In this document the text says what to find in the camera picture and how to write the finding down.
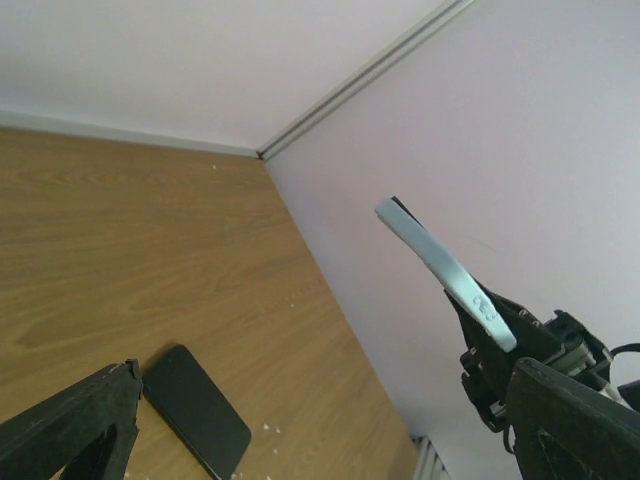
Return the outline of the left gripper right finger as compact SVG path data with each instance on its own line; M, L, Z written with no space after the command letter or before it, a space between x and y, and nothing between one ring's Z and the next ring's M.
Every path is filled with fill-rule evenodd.
M639 413L531 358L518 360L507 415L524 479L637 479Z

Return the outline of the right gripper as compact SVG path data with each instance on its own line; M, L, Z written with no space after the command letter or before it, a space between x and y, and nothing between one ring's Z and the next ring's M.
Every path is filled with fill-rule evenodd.
M609 349L569 313L557 310L545 323L523 305L475 279L446 280L444 291L458 314L467 351L460 357L461 383L482 422L512 450L506 395L516 362L532 358L613 397Z

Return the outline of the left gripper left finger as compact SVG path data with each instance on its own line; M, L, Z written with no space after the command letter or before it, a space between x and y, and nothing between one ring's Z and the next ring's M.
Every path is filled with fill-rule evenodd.
M108 365L1 424L3 479L122 479L139 429L138 361Z

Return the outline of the black phone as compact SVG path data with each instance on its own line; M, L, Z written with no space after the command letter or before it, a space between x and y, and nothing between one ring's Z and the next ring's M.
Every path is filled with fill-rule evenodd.
M144 395L213 479L230 479L252 434L189 349L177 344L143 374Z

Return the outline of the light blue cased phone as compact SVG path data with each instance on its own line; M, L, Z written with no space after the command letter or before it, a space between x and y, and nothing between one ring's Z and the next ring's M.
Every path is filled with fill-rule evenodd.
M489 296L467 270L394 198L375 208L377 217L427 266L456 303L504 352L518 343Z

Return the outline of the aluminium front rail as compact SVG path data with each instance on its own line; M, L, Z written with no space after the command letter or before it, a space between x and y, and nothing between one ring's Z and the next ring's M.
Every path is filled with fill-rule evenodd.
M451 480L451 476L427 436L412 439L417 448L418 460L414 470L414 480Z

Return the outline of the right aluminium frame post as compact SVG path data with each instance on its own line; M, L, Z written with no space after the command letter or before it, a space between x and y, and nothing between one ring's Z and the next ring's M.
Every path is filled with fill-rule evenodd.
M256 150L257 158L268 162L285 151L291 144L413 53L473 4L472 0L443 1L417 24L400 35L259 147Z

